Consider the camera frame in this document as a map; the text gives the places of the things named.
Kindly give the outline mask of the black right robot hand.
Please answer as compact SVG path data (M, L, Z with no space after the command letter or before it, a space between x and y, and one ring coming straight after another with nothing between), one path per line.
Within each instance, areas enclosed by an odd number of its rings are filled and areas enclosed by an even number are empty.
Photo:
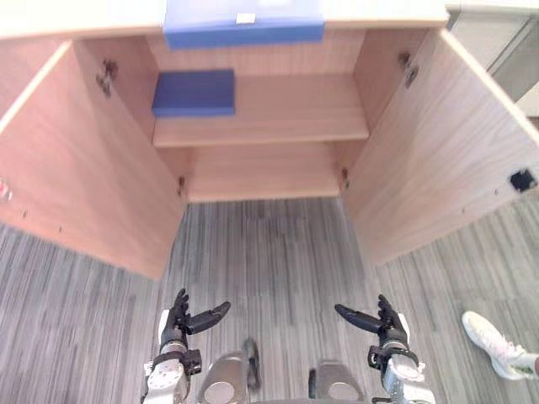
M379 294L377 306L378 317L355 311L342 304L336 304L334 309L354 327L376 334L381 345L390 340L408 344L408 332L398 313L384 295Z

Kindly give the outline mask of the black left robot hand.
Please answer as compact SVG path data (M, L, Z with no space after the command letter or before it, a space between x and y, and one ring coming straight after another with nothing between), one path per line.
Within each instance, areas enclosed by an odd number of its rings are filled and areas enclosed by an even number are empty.
M213 309L192 316L189 314L189 294L182 288L166 314L163 330L159 332L160 346L171 342L181 342L187 346L188 336L214 327L225 317L231 306L229 301L225 301Z

